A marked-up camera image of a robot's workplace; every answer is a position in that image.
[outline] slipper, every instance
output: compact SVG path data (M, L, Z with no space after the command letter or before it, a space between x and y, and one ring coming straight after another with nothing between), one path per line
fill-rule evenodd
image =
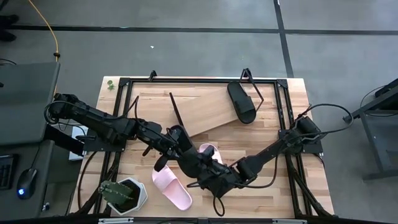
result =
M191 207L191 196L168 166L165 166L159 172L153 170L152 180L162 194L164 194L179 210L185 211Z
M240 82L228 83L226 89L235 108L236 115L244 124L250 124L256 118L256 108L251 97L244 91Z
M199 146L199 152L204 152L205 149L206 149L207 147L209 147L209 146L213 146L213 148L214 148L214 155L213 155L211 158L212 158L212 159L216 159L217 162L218 162L219 164L222 164L223 161L221 160L221 154L220 154L220 152L218 151L218 149L216 148L216 146L214 146L214 145L212 145L212 144L208 144L208 143L202 144L201 146Z

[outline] pink slipper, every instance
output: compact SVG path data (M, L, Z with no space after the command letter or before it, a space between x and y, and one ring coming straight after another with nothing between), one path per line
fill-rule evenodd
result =
M213 146L213 147L214 147L214 155L213 155L211 158L216 159L218 163L222 164L223 161L221 160L221 154L220 154L220 152L218 151L218 149L216 148L216 146L214 146L214 145L212 145L212 144L208 144L208 143L202 144L201 146L199 146L199 152L204 152L205 149L206 149L208 146Z
M192 205L192 198L181 185L168 166L161 171L152 171L152 180L155 186L179 209L187 210Z

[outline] white flower pot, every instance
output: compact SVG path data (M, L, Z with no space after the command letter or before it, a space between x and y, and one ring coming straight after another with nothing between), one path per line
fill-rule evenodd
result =
M120 180L120 181L118 181L118 183L121 184L121 183L123 183L123 182L126 181L126 180L130 180L131 182L133 182L134 184L136 184L136 185L140 188L140 193L139 193L139 198L138 198L137 206L135 206L134 208L132 208L132 209L130 209L130 210L128 210L128 211L125 211L125 212L119 211L119 210L115 207L115 205L114 205L113 203L109 203L109 202L108 202L108 205L109 205L115 212L117 212L119 215L125 215L125 214L127 214L127 213L129 213L129 212L131 212L131 211L137 211L137 210L139 210L139 209L143 206L143 204L147 201L147 199L148 199L147 190L145 189L143 183L140 183L140 182L134 180L134 179L131 178L131 177L128 177L128 178L126 178L126 179L124 179L124 180Z

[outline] wooden table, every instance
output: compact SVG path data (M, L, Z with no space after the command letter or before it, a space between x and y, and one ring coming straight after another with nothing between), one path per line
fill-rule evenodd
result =
M120 77L104 77L101 91L99 93L97 108L108 113L113 112L114 101L116 98L117 87L108 90L107 82L112 80L118 83ZM301 78L287 79L289 84L290 99L294 115L308 107L307 92L304 80ZM162 125L164 131L167 127L178 124L174 115L173 107L169 97L169 92L173 93L177 103L191 100L198 96L210 93L220 88L225 88L221 83L135 83L132 88L132 100L139 95L138 117L148 121L154 121ZM244 85L247 93L252 97L254 103L259 103L254 88ZM277 140L279 119L276 110L275 93L272 85L258 84L258 87L265 99L260 110L257 112L256 120L249 124L242 124L233 121L218 128L212 129L193 137L196 147L203 143L211 143L220 150L223 162L232 164L234 161L256 154L265 147ZM122 102L126 97L126 91L122 96ZM285 100L281 91L283 108ZM142 157L142 152L147 146L140 141L128 141L126 151L122 153L119 166L118 180L132 177L144 183L148 201L141 210L131 212L128 216L132 217L217 217L213 210L213 196L207 190L200 188L187 189L192 196L193 204L187 211L177 209L152 182L152 169L159 153L155 150ZM88 165L83 182L81 185L82 203L87 201L91 193L96 189L100 179L101 166L104 153L97 153ZM326 211L333 213L328 184L326 181L324 168L317 157L311 154L303 154L303 164L307 185L314 196L323 205ZM287 178L286 163L283 156L280 156L277 168L277 178L273 186L267 189L233 189L228 192L222 201L225 205L226 214L224 217L231 218L293 218L292 199L290 196L289 181ZM175 161L169 161L168 166L173 170L183 185L196 181L185 176L179 169ZM268 162L259 177L252 185L264 185L270 182L274 172L274 161ZM297 191L300 200L300 208L304 212L301 190ZM77 210L77 194L72 202L71 212Z

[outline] computer mouse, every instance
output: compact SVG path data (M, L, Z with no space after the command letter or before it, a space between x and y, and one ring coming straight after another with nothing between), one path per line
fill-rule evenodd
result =
M17 183L17 195L19 199L29 199L35 192L37 169L26 169L22 171Z

